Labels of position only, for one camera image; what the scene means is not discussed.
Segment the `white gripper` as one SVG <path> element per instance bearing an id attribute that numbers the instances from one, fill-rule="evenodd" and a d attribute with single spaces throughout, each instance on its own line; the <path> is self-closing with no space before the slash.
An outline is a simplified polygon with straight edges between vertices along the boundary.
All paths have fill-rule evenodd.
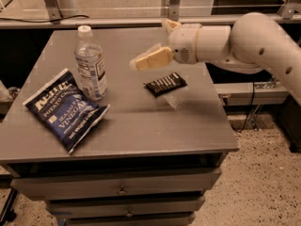
<path id="1" fill-rule="evenodd" d="M 129 63 L 132 70 L 145 71 L 167 66 L 174 59 L 181 64 L 195 64 L 196 40 L 200 24 L 181 24 L 165 19 L 162 27 L 168 36 L 168 46 L 154 44 L 145 53 L 135 57 Z"/>

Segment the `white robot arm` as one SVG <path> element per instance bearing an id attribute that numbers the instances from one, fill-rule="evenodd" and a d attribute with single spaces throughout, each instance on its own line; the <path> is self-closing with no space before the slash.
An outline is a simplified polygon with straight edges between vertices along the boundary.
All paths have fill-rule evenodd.
<path id="1" fill-rule="evenodd" d="M 159 43 L 130 61 L 136 71 L 208 62 L 216 67 L 252 74 L 272 74 L 301 104 L 301 47 L 269 16 L 252 12 L 232 26 L 162 21 L 167 46 Z"/>

